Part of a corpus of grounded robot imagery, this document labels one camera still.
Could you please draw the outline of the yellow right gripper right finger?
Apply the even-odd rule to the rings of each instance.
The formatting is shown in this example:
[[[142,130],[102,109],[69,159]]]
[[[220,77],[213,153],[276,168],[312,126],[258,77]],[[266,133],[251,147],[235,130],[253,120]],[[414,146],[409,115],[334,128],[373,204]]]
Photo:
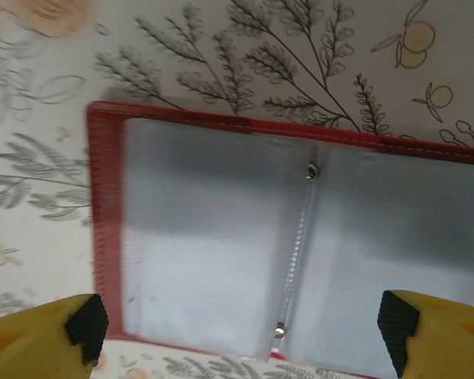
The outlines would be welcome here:
[[[399,378],[474,378],[474,306],[384,291],[377,323]]]

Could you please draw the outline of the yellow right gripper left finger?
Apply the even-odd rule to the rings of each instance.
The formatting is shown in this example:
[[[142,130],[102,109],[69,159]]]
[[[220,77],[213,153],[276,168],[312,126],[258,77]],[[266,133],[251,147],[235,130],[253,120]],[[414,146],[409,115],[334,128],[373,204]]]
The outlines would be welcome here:
[[[89,378],[108,325],[98,294],[0,317],[0,378]]]

